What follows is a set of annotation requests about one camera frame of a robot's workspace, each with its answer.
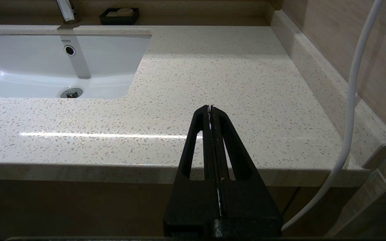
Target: sink overflow hole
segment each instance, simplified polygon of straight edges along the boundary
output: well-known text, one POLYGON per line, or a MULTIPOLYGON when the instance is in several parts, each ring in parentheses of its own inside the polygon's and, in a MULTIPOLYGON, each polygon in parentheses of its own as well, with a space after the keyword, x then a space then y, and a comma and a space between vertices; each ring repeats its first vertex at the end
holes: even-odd
POLYGON ((65 50, 65 53, 69 56, 73 56, 75 55, 75 49, 70 46, 70 45, 65 45, 65 47, 63 48, 65 50))

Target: backsplash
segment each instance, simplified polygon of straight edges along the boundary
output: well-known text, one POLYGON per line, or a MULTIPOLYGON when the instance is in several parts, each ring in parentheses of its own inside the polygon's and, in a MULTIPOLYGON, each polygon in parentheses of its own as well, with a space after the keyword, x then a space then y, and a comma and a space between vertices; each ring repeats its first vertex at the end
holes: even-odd
MULTIPOLYGON (((372 0, 294 0, 285 1, 282 10, 347 80, 372 4, 372 0)), ((386 125, 386 1, 364 52, 357 92, 386 125)), ((380 171, 386 179, 386 164, 380 171)))
MULTIPOLYGON (((107 8, 139 8, 141 16, 266 17, 268 1, 77 0, 81 15, 99 16, 107 8)), ((55 0, 0 0, 0 15, 60 15, 55 0)))

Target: soap bar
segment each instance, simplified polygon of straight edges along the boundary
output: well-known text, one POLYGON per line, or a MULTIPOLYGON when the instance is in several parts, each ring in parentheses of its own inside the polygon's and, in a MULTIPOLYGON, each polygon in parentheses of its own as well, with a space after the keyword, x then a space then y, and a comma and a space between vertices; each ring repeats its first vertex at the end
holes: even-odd
POLYGON ((120 8, 109 8, 105 10, 100 16, 99 20, 101 21, 101 24, 113 24, 113 25, 123 25, 123 24, 135 24, 136 20, 139 17, 139 9, 129 9, 126 8, 127 11, 121 11, 122 14, 129 14, 130 16, 120 16, 118 11, 120 8))
POLYGON ((123 8, 119 9, 117 11, 117 14, 119 15, 119 17, 131 17, 133 15, 133 10, 129 8, 123 8))

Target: sink drain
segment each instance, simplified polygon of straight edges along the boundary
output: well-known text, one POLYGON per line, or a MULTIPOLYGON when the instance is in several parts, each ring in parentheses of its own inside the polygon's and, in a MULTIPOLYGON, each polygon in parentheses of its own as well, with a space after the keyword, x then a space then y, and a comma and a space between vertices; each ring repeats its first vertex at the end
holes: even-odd
POLYGON ((71 88, 63 91, 60 98, 77 98, 83 94, 83 90, 80 88, 71 88))

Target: black clamp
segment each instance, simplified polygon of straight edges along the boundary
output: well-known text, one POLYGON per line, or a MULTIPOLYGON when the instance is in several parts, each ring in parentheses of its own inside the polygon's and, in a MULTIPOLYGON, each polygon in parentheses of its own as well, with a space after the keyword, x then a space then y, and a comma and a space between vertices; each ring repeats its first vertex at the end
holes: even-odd
POLYGON ((165 216, 165 236, 266 238, 281 235, 282 217, 226 113, 195 111, 165 216), (196 136, 203 133, 205 180, 190 180, 196 136), (226 146, 236 180, 230 180, 226 146))

